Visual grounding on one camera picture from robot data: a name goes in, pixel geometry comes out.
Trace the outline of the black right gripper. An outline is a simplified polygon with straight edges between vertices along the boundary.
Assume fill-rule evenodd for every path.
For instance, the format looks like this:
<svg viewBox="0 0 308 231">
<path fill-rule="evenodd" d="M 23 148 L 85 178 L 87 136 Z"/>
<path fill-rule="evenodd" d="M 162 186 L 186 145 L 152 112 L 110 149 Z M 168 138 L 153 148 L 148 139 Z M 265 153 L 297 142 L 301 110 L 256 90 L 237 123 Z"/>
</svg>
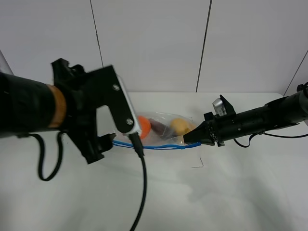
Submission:
<svg viewBox="0 0 308 231">
<path fill-rule="evenodd" d="M 224 146 L 224 141 L 227 140 L 227 136 L 231 135 L 232 130 L 237 131 L 234 125 L 234 119 L 237 116 L 234 107 L 222 95 L 219 98 L 223 100 L 227 114 L 219 116 L 212 112 L 205 113 L 205 121 L 183 136 L 186 144 L 201 143 L 210 146 L 215 146 L 215 144 L 218 147 Z"/>
</svg>

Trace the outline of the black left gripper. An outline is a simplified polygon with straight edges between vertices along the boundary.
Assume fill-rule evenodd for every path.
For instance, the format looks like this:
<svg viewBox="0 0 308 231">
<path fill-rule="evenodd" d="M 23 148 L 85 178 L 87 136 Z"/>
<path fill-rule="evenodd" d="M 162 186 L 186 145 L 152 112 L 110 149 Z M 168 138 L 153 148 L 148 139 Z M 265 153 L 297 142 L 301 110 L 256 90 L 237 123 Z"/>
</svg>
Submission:
<svg viewBox="0 0 308 231">
<path fill-rule="evenodd" d="M 113 147 L 115 134 L 97 134 L 97 110 L 86 106 L 82 92 L 87 73 L 79 64 L 69 67 L 69 62 L 62 58 L 52 62 L 51 66 L 54 85 L 66 100 L 67 111 L 61 131 L 68 135 L 88 164 L 103 159 L 103 152 Z"/>
</svg>

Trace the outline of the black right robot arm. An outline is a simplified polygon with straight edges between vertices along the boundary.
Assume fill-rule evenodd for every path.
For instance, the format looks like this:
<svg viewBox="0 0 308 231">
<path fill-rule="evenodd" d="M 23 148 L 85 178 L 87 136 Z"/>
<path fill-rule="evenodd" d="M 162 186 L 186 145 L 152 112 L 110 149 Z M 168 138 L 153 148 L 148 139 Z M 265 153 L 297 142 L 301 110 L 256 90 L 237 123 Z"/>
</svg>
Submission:
<svg viewBox="0 0 308 231">
<path fill-rule="evenodd" d="M 300 84 L 293 95 L 266 105 L 236 113 L 220 96 L 213 102 L 215 112 L 204 114 L 204 121 L 183 136 L 185 144 L 200 143 L 223 146 L 225 141 L 243 136 L 267 135 L 270 130 L 295 126 L 308 119 L 308 85 Z"/>
</svg>

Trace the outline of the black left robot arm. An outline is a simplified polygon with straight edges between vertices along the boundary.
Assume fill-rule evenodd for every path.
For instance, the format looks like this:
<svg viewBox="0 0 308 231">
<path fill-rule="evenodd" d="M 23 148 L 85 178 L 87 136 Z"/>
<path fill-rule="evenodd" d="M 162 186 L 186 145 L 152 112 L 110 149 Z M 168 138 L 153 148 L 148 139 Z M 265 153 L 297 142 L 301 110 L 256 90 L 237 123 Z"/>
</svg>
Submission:
<svg viewBox="0 0 308 231">
<path fill-rule="evenodd" d="M 0 74 L 0 136 L 59 130 L 88 164 L 101 160 L 113 147 L 115 134 L 97 135 L 97 111 L 86 106 L 82 92 L 89 73 L 79 64 L 70 67 L 64 59 L 51 65 L 52 85 Z"/>
</svg>

